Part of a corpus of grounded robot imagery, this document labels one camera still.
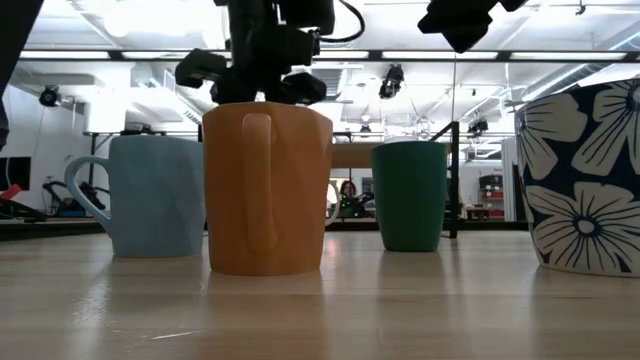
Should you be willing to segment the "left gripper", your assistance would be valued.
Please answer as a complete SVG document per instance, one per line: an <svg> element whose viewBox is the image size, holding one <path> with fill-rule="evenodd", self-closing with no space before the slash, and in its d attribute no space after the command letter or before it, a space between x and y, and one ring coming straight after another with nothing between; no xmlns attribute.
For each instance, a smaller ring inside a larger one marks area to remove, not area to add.
<svg viewBox="0 0 640 360"><path fill-rule="evenodd" d="M217 104L254 102L261 92L269 102L311 105L326 98L327 86L318 77L294 73L309 66L319 53L319 39L287 25L252 29L231 50L231 58L195 48L175 68L178 85L197 89L211 81Z"/></svg>

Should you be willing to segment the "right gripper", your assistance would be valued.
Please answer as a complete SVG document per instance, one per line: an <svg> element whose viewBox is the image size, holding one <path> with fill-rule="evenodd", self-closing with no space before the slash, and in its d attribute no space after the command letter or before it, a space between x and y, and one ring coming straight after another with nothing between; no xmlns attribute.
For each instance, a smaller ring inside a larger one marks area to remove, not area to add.
<svg viewBox="0 0 640 360"><path fill-rule="evenodd" d="M488 32L497 0L432 0L417 23L423 34L440 33L456 53L471 49Z"/></svg>

